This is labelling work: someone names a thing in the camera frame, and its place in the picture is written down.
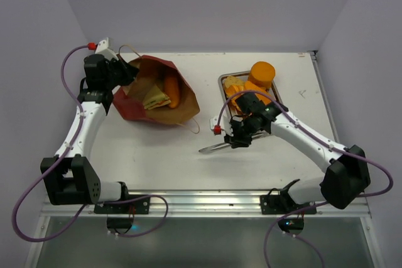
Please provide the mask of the steel tongs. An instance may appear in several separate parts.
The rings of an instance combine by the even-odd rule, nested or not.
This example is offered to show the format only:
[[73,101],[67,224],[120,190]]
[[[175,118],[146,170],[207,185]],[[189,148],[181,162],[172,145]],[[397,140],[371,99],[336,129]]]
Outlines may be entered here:
[[268,136],[268,134],[266,134],[266,133],[258,133],[258,134],[252,135],[249,139],[246,139],[246,140],[243,140],[243,141],[240,141],[240,142],[235,142],[234,139],[231,136],[229,136],[228,141],[224,141],[222,143],[218,143],[218,144],[214,144],[212,146],[204,147],[202,149],[199,149],[198,151],[201,154],[210,154],[210,153],[220,151],[221,149],[225,149],[225,148],[235,149],[235,148],[238,148],[238,147],[249,147],[253,140],[264,138],[264,137],[267,137],[267,136]]

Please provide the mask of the sliced fake bread piece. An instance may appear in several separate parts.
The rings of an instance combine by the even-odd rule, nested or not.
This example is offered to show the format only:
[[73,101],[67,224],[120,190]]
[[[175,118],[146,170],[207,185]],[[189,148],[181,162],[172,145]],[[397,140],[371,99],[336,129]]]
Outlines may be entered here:
[[165,94],[159,86],[154,84],[148,91],[143,99],[143,106],[146,110],[153,110],[158,107],[169,105],[171,100],[167,94]]

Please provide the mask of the red paper bag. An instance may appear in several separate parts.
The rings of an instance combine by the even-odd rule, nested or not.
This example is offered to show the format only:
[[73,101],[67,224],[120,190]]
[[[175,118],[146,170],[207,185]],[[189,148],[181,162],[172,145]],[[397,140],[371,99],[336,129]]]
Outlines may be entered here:
[[[121,86],[114,94],[113,104],[124,120],[179,126],[194,134],[200,132],[199,123],[195,120],[195,116],[200,112],[195,92],[173,62],[151,55],[141,55],[129,44],[121,45],[117,54],[130,65],[139,68],[135,81]],[[171,109],[165,105],[146,110],[143,106],[145,95],[154,84],[164,92],[164,79],[167,75],[175,75],[178,78],[178,107]]]

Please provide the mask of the twisted yellow fake bread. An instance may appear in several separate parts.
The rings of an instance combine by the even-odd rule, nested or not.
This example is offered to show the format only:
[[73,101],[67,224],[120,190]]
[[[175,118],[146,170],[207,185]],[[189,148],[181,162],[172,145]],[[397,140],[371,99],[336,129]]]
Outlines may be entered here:
[[224,92],[227,96],[227,98],[229,97],[233,97],[230,101],[229,101],[229,108],[231,110],[231,112],[235,115],[242,115],[243,112],[242,110],[239,108],[239,106],[236,103],[236,100],[241,96],[239,94],[239,92],[242,92],[245,90],[244,85],[230,85],[228,87],[224,87]]

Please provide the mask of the long orange fake baguette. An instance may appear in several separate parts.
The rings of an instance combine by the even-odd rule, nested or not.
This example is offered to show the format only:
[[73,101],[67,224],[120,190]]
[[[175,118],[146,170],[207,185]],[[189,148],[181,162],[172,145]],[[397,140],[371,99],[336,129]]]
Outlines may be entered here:
[[261,100],[265,105],[268,105],[271,103],[271,99],[267,97],[267,95],[271,96],[267,90],[264,88],[258,87],[254,83],[250,81],[246,81],[244,84],[244,87],[246,90],[255,90],[258,91],[259,93],[256,94],[257,98]]

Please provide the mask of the seeded fake bread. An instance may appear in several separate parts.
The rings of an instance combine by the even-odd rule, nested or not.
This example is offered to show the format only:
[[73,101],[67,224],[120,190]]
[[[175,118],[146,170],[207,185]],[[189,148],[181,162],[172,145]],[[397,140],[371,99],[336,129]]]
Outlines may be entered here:
[[229,88],[232,85],[243,86],[244,81],[238,77],[228,76],[227,78],[224,79],[223,84],[225,88]]

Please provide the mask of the round orange fake bun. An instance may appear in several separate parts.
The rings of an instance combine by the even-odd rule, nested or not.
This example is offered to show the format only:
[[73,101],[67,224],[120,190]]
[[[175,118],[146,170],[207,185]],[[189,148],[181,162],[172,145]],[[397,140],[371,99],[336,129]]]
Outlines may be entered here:
[[249,72],[248,81],[257,85],[258,87],[269,90],[272,87],[276,70],[268,62],[256,62]]

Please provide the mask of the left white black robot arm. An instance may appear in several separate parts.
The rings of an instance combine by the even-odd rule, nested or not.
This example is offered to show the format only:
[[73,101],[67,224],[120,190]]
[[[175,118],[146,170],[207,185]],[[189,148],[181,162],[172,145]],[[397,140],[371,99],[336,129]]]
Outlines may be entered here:
[[130,84],[139,70],[113,51],[104,51],[84,58],[84,71],[77,111],[65,141],[54,157],[40,164],[46,192],[52,205],[106,202],[116,213],[124,213],[131,204],[124,183],[100,180],[90,154],[114,99],[112,91]]

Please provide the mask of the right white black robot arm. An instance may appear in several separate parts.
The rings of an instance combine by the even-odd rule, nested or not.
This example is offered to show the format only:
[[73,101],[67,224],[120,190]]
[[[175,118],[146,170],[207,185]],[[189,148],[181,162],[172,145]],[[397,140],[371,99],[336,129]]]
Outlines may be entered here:
[[283,104],[272,100],[265,104],[255,90],[237,92],[228,98],[241,111],[241,121],[229,121],[231,132],[224,141],[231,148],[249,147],[260,131],[276,136],[313,161],[323,176],[302,182],[299,179],[280,189],[270,203],[294,213],[311,201],[324,200],[345,209],[371,183],[364,151],[356,145],[345,147],[297,119]]

